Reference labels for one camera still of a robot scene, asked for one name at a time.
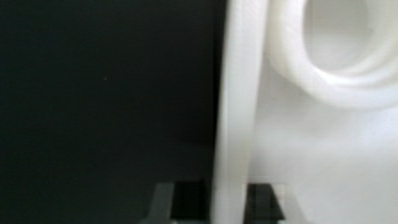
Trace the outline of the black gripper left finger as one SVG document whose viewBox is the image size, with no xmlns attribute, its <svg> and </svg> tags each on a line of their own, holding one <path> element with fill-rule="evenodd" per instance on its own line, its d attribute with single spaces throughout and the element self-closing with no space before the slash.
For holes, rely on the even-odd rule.
<svg viewBox="0 0 398 224">
<path fill-rule="evenodd" d="M 146 224 L 210 224 L 210 194 L 203 181 L 157 184 Z"/>
</svg>

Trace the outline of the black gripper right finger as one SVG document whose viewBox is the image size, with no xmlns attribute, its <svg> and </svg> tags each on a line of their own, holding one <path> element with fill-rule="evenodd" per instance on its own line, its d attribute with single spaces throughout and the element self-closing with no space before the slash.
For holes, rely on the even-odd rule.
<svg viewBox="0 0 398 224">
<path fill-rule="evenodd" d="M 248 188 L 246 224 L 281 224 L 287 220 L 276 191 L 271 184 Z"/>
</svg>

